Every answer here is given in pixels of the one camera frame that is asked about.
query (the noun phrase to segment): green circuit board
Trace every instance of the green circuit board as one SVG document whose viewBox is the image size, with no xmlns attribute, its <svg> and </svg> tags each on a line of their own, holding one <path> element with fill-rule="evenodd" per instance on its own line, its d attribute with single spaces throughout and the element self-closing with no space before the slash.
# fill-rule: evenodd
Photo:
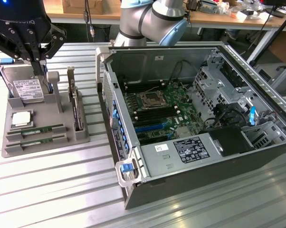
<svg viewBox="0 0 286 228">
<path fill-rule="evenodd" d="M 134 119 L 133 114 L 135 111 L 148 109 L 144 105 L 144 96 L 147 97 L 148 95 L 160 96 L 165 100 L 161 106 L 150 109 L 159 110 L 163 107 L 177 106 L 180 113 L 175 116 L 159 118 L 161 123 L 165 124 L 163 129 L 138 132 L 137 136 L 141 144 L 149 144 L 149 142 L 155 138 L 161 140 L 161 137 L 163 141 L 166 141 L 167 139 L 165 138 L 167 136 L 168 139 L 181 138 L 182 135 L 180 135 L 180 132 L 178 134 L 178 131 L 185 126 L 188 129 L 188 133 L 184 134 L 184 137 L 189 136 L 189 133 L 196 135 L 203 129 L 203 121 L 199 116 L 199 112 L 195 109 L 190 97 L 187 95 L 187 89 L 180 82 L 170 82 L 164 89 L 159 91 L 152 90 L 143 93 L 124 94 L 124 99 L 130 116 L 132 116 L 135 129 L 137 121 Z"/>
</svg>

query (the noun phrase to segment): hard drive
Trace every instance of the hard drive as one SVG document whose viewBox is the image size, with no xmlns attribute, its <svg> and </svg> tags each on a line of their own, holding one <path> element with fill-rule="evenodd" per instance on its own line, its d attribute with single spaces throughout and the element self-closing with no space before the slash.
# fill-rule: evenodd
<svg viewBox="0 0 286 228">
<path fill-rule="evenodd" d="M 44 95 L 51 91 L 46 74 L 35 76 L 30 65 L 0 65 L 0 73 L 9 89 L 10 96 L 20 97 L 25 104 L 43 102 Z"/>
</svg>

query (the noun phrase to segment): metal extrusion rail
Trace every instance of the metal extrusion rail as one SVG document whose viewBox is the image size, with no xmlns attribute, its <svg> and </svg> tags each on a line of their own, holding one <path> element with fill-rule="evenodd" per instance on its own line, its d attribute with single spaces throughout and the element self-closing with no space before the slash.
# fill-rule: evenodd
<svg viewBox="0 0 286 228">
<path fill-rule="evenodd" d="M 260 170 L 124 210 L 94 65 L 92 44 L 65 44 L 48 61 L 49 70 L 61 75 L 61 91 L 67 90 L 67 67 L 76 68 L 90 142 L 7 159 L 0 155 L 0 228 L 286 227 L 286 154 Z M 0 78 L 0 149 L 6 105 Z"/>
</svg>

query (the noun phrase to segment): hard drive label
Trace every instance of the hard drive label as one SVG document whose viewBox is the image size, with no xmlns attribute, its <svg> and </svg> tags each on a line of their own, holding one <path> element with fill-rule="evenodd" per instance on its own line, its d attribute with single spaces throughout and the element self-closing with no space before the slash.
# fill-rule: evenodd
<svg viewBox="0 0 286 228">
<path fill-rule="evenodd" d="M 183 163 L 209 158 L 199 137 L 173 142 Z"/>
<path fill-rule="evenodd" d="M 43 90 L 38 79 L 13 81 L 22 100 L 43 98 Z"/>
</svg>

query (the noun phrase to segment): motherboard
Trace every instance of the motherboard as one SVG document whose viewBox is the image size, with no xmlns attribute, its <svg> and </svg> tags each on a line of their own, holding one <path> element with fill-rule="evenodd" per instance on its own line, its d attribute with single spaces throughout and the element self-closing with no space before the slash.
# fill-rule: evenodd
<svg viewBox="0 0 286 228">
<path fill-rule="evenodd" d="M 159 86 L 149 86 L 134 92 L 129 86 L 124 99 L 141 145 L 190 137 L 203 129 L 200 113 L 178 80 Z"/>
</svg>

